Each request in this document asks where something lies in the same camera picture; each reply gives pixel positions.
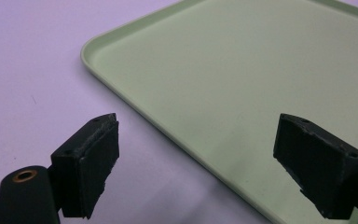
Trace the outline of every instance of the tray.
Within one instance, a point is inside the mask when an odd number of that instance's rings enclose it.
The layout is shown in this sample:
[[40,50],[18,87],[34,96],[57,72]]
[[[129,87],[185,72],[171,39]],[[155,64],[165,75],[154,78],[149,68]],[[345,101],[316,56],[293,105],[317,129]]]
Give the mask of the tray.
[[281,113],[358,148],[358,8],[187,0],[91,39],[82,60],[274,223],[348,223],[323,219],[272,149]]

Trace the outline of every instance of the purple surface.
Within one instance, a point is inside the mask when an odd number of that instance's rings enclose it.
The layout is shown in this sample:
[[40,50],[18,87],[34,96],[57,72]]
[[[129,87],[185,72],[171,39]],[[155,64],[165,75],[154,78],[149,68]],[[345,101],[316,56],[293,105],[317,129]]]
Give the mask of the purple surface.
[[84,68],[92,37],[175,0],[0,1],[0,181],[49,155],[89,119],[115,112],[120,158],[91,220],[268,223]]

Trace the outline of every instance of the light green tray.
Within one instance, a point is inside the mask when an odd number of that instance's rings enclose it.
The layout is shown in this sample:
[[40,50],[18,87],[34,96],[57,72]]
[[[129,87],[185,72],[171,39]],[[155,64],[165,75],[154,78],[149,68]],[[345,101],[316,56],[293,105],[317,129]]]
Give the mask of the light green tray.
[[323,219],[272,150],[281,113],[358,148],[358,9],[187,0],[93,38],[82,59],[273,222],[348,223]]

